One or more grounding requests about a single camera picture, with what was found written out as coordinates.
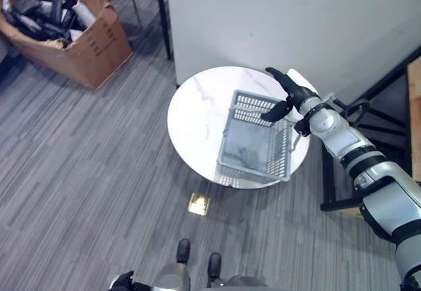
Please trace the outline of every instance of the gray plastic basket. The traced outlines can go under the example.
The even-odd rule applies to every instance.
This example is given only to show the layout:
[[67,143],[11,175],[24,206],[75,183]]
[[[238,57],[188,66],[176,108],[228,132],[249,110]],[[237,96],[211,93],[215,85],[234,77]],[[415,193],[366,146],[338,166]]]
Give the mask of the gray plastic basket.
[[218,157],[221,181],[274,184],[289,180],[292,123],[260,118],[277,102],[254,93],[234,92]]

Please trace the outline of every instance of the wooden shelf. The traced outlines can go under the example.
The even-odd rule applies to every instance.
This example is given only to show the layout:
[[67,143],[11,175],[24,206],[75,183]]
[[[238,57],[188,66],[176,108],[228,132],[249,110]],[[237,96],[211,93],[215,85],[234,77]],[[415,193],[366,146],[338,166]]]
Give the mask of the wooden shelf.
[[412,177],[421,181],[421,57],[408,65]]

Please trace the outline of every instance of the cardboard box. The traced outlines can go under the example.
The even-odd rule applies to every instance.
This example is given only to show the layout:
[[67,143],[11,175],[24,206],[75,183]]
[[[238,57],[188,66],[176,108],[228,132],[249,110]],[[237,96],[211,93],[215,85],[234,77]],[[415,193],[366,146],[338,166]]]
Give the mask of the cardboard box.
[[[11,0],[12,5],[18,0]],[[99,88],[132,55],[127,37],[109,0],[80,0],[95,23],[66,49],[58,41],[36,41],[0,15],[0,31],[31,61],[51,68],[91,89]]]

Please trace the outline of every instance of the black metal frame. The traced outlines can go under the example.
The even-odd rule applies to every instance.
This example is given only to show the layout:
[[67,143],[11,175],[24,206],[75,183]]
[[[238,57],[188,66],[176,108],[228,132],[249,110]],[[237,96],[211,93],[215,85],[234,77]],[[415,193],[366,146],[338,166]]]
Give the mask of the black metal frame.
[[161,18],[161,28],[162,28],[162,36],[164,38],[165,50],[166,50],[166,58],[171,60],[172,53],[171,53],[171,46],[170,46],[170,32],[168,29],[168,18],[166,17],[166,9],[165,9],[165,2],[164,0],[158,0],[159,4],[159,16]]
[[[364,92],[358,99],[367,99],[371,100],[390,86],[394,81],[399,79],[402,75],[407,73],[407,65],[413,62],[421,56],[421,46],[413,51],[407,58],[400,62],[393,70],[387,73],[381,80],[379,80],[374,86]],[[398,130],[392,130],[388,128],[382,128],[379,126],[370,126],[368,124],[360,124],[361,128],[366,128],[369,130],[376,130],[379,132],[385,132],[389,134],[395,134],[405,137],[405,149],[400,147],[390,145],[375,139],[370,139],[370,141],[378,147],[386,148],[391,151],[404,151],[404,169],[410,175],[412,174],[412,160],[411,160],[411,140],[410,140],[410,112],[409,112],[409,95],[408,95],[408,86],[407,86],[407,118],[406,123],[395,119],[380,110],[369,109],[368,112],[381,117],[382,119],[397,124],[400,127],[405,128],[404,132]],[[323,160],[323,203],[320,205],[320,209],[323,211],[333,211],[339,209],[347,209],[350,207],[358,207],[362,202],[362,196],[354,194],[353,197],[349,199],[336,200],[336,190],[335,190],[335,176],[334,176],[334,159],[328,153],[325,147],[322,148],[322,160]]]

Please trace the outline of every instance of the white round table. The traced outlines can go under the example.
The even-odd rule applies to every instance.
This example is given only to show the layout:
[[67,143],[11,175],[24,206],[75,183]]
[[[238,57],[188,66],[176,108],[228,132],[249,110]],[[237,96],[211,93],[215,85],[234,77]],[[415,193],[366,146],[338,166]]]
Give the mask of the white round table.
[[[316,90],[304,78],[301,86]],[[236,90],[285,100],[286,92],[271,75],[249,68],[225,66],[204,70],[184,82],[174,94],[168,109],[168,132],[180,157],[206,179],[234,188],[255,189],[268,186],[248,180],[229,180],[218,173],[218,154],[227,116]],[[297,121],[295,110],[288,115]],[[298,134],[293,130],[292,141]],[[291,174],[303,162],[310,136],[300,138],[291,154]]]

